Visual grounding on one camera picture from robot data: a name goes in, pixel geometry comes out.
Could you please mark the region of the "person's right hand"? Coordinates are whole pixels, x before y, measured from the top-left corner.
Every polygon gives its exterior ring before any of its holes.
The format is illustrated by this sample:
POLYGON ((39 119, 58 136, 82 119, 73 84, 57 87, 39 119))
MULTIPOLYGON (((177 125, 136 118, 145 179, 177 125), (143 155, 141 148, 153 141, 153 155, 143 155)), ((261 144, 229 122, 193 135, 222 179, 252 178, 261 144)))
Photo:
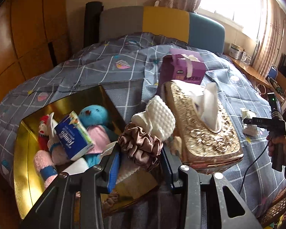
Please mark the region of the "person's right hand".
POLYGON ((269 142, 268 145, 268 155, 270 157, 273 156, 274 150, 275 150, 275 145, 277 144, 282 144, 283 145, 283 152, 284 152, 284 163, 283 165, 286 166, 286 136, 278 136, 276 138, 272 138, 270 135, 267 136, 267 140, 269 142))

